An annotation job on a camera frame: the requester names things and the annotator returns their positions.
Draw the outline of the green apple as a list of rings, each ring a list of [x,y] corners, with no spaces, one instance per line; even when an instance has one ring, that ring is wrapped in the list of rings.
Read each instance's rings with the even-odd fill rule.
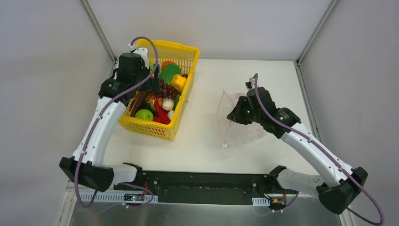
[[[148,109],[140,109],[135,113],[135,118],[145,121],[153,121],[154,115],[152,111]]]

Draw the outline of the clear zip top bag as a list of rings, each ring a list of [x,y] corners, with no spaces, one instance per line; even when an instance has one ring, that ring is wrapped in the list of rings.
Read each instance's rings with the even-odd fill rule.
[[[215,130],[224,149],[242,147],[267,136],[259,124],[242,125],[227,119],[242,95],[244,93],[231,94],[223,91],[219,100],[215,113]]]

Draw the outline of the brown orange sweet potato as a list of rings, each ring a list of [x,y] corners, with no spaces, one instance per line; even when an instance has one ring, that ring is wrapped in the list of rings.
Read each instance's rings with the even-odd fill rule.
[[[134,102],[132,103],[130,108],[130,117],[135,117],[137,111],[142,109],[143,104],[146,103],[146,96],[147,92],[145,91],[140,91],[137,93]]]

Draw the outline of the green leafy bok choy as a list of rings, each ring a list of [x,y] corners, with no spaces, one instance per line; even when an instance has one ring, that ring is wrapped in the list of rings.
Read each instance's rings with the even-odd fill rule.
[[[162,79],[164,81],[164,83],[170,84],[173,77],[176,74],[180,74],[180,73],[181,73],[181,68],[178,65],[168,64],[167,66],[165,66],[164,69],[162,69],[162,71],[160,73],[160,79]]]

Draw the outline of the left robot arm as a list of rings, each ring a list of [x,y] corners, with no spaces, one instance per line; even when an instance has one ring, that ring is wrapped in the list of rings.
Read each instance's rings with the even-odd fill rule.
[[[103,161],[111,134],[136,92],[159,89],[159,69],[150,68],[147,48],[139,47],[120,55],[118,67],[101,84],[96,111],[81,144],[72,157],[63,157],[59,163],[76,188],[85,186],[105,192],[124,182],[131,190],[143,186],[144,178],[138,174],[137,165],[106,166]]]

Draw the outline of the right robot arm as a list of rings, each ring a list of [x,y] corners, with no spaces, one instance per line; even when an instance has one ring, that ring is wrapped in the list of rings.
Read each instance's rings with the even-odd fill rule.
[[[330,212],[343,213],[360,194],[356,184],[365,184],[367,171],[362,167],[352,167],[330,151],[327,153],[332,159],[329,159],[318,149],[322,143],[308,131],[297,115],[288,108],[277,108],[269,91],[259,87],[260,99],[268,111],[265,113],[255,92],[255,89],[251,89],[246,95],[240,96],[227,119],[242,125],[260,124],[266,132],[294,148],[318,173],[308,175],[277,166],[269,173],[268,189],[273,193],[291,189],[309,194],[317,197]]]

